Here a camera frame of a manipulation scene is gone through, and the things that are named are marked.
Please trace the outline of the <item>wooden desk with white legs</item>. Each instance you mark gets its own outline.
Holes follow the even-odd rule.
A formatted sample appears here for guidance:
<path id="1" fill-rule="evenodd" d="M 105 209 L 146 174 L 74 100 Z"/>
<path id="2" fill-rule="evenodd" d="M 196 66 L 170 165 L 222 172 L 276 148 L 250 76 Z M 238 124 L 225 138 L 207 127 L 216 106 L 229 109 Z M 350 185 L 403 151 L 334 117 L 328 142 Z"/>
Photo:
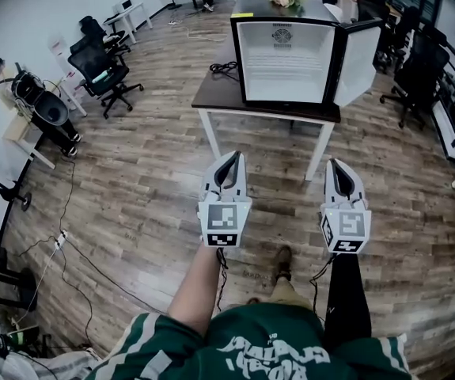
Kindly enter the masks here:
<path id="1" fill-rule="evenodd" d="M 39 160 L 49 169 L 55 169 L 55 164 L 38 150 L 39 141 L 44 137 L 38 127 L 20 116 L 15 109 L 9 112 L 10 122 L 2 138 L 13 144 L 28 160 Z"/>

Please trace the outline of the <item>group of clear water jugs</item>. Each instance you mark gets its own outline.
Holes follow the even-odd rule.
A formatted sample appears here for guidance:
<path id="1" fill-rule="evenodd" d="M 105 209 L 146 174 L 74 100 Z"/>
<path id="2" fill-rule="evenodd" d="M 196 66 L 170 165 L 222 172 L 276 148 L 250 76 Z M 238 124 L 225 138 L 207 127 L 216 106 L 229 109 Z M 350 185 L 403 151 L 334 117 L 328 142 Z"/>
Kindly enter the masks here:
<path id="1" fill-rule="evenodd" d="M 81 83 L 84 81 L 83 76 L 77 70 L 71 70 L 68 72 L 65 78 L 67 87 L 70 89 L 72 94 L 79 100 L 85 95 L 86 91 Z"/>

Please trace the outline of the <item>black tripod stand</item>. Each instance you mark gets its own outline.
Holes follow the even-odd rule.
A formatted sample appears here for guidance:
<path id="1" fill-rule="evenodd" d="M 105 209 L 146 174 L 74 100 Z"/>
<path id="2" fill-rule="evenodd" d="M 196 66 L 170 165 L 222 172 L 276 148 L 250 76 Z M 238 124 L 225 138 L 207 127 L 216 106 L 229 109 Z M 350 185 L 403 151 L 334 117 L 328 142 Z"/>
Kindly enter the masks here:
<path id="1" fill-rule="evenodd" d="M 11 188 L 0 182 L 0 196 L 8 203 L 19 200 L 22 211 L 27 211 L 32 202 L 32 194 L 30 192 L 26 192 L 24 195 L 20 194 L 20 185 L 16 180 L 13 181 Z"/>

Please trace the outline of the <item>white thin plate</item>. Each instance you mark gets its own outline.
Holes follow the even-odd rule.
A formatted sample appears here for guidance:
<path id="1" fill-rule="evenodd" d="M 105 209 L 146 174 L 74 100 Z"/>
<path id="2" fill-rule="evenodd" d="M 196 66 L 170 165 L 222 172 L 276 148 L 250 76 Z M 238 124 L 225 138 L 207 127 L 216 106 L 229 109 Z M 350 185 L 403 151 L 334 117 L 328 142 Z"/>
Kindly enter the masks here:
<path id="1" fill-rule="evenodd" d="M 281 67 L 288 69 L 323 70 L 324 65 L 315 56 L 249 54 L 244 59 L 247 67 Z"/>

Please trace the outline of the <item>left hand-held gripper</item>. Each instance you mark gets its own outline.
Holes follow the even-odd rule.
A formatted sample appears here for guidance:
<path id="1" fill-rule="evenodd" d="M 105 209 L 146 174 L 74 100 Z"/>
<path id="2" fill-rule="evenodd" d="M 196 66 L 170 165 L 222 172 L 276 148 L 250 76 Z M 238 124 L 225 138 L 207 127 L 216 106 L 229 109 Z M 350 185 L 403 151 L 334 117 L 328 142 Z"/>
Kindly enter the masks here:
<path id="1" fill-rule="evenodd" d="M 240 151 L 222 155 L 207 168 L 199 194 L 203 244 L 211 248 L 239 247 L 251 207 L 245 156 Z"/>

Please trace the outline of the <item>person's green printed shirt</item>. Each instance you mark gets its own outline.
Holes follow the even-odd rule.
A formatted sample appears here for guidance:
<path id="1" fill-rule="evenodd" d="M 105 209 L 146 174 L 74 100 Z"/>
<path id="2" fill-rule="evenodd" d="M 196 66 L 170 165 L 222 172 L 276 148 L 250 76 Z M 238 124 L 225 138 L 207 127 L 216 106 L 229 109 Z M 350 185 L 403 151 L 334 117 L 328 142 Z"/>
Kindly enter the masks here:
<path id="1" fill-rule="evenodd" d="M 399 337 L 327 349 L 320 320 L 300 306 L 251 304 L 220 313 L 205 336 L 143 313 L 85 380 L 418 380 Z"/>

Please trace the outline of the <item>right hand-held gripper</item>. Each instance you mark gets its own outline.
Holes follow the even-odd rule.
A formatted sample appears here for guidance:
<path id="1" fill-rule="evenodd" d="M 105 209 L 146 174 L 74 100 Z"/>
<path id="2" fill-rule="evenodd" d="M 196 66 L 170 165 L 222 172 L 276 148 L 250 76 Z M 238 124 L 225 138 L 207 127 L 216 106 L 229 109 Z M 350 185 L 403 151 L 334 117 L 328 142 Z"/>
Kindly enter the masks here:
<path id="1" fill-rule="evenodd" d="M 360 176 L 346 163 L 330 159 L 326 165 L 324 196 L 320 229 L 327 250 L 334 254 L 359 254 L 370 239 L 372 219 Z"/>

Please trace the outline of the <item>grey cloth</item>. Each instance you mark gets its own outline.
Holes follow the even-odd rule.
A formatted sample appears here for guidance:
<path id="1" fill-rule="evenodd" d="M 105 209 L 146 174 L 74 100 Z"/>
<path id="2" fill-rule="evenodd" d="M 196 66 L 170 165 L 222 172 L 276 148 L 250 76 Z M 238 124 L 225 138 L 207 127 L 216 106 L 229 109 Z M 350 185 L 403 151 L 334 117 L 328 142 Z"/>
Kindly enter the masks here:
<path id="1" fill-rule="evenodd" d="M 0 380 L 83 380 L 100 364 L 92 348 L 62 353 L 51 359 L 10 352 L 0 357 Z"/>

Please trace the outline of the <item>black mini fridge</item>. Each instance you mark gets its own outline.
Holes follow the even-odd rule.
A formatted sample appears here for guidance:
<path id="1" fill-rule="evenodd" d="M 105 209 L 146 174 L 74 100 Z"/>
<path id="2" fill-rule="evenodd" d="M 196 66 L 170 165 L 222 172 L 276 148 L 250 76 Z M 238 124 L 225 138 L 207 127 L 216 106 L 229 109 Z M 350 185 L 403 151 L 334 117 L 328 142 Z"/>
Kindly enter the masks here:
<path id="1" fill-rule="evenodd" d="M 291 13 L 273 8 L 268 0 L 238 0 L 233 13 L 254 14 L 230 18 L 244 101 L 328 102 L 326 92 L 339 22 L 323 3 L 306 0 L 298 12 Z M 247 67 L 244 59 L 249 54 L 315 56 L 324 68 Z"/>

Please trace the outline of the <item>person's left forearm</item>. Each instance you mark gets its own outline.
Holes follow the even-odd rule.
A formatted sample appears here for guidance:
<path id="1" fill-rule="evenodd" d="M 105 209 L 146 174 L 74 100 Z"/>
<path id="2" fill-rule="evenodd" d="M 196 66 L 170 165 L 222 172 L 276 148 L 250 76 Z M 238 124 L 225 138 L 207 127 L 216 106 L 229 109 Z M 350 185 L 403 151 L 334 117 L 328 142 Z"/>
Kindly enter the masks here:
<path id="1" fill-rule="evenodd" d="M 201 244 L 173 297 L 168 315 L 205 336 L 214 311 L 219 276 L 216 248 Z"/>

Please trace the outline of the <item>black metal table base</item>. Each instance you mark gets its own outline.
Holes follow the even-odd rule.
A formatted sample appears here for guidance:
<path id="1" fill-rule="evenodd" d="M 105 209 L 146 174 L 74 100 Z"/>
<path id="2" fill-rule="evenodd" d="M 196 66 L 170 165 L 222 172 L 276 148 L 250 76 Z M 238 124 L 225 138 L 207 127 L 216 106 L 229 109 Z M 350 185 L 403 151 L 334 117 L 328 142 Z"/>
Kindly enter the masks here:
<path id="1" fill-rule="evenodd" d="M 32 312 L 36 309 L 38 296 L 35 277 L 30 268 L 20 272 L 8 269 L 8 256 L 4 248 L 0 248 L 0 283 L 13 286 L 17 292 L 15 300 L 0 296 L 0 305 Z"/>

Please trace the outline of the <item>person's right leg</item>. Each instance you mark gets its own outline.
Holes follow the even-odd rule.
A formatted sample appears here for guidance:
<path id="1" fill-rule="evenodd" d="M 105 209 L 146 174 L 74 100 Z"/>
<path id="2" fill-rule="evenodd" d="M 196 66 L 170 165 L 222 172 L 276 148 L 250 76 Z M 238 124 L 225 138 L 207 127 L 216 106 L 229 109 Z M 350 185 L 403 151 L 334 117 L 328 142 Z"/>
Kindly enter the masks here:
<path id="1" fill-rule="evenodd" d="M 273 290 L 268 301 L 270 303 L 300 306 L 307 310 L 312 310 L 313 306 L 310 301 L 301 296 L 291 284 L 292 260 L 292 250 L 287 245 L 280 248 L 276 253 L 272 276 Z"/>

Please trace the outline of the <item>person's right forearm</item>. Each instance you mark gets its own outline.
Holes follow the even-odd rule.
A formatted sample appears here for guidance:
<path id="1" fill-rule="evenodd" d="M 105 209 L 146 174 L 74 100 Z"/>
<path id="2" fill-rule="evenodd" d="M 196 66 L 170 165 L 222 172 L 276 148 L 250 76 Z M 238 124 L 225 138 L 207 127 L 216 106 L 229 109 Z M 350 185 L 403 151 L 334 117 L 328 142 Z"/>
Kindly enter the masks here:
<path id="1" fill-rule="evenodd" d="M 357 254 L 341 253 L 332 262 L 324 323 L 324 347 L 340 345 L 372 335 L 370 311 L 362 285 Z"/>

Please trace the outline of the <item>dark table with white legs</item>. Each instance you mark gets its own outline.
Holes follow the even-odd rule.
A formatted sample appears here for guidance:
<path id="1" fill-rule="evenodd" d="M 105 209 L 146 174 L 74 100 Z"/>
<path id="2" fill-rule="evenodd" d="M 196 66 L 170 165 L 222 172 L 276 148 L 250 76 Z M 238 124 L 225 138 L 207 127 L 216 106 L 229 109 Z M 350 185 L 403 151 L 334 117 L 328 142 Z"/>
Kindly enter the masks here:
<path id="1" fill-rule="evenodd" d="M 208 72 L 191 104 L 198 111 L 212 153 L 216 159 L 222 156 L 212 113 L 267 117 L 279 120 L 298 121 L 320 126 L 320 134 L 305 173 L 305 180 L 312 181 L 335 125 L 341 122 L 339 107 L 323 104 L 246 104 L 241 97 L 240 83 L 226 74 Z"/>

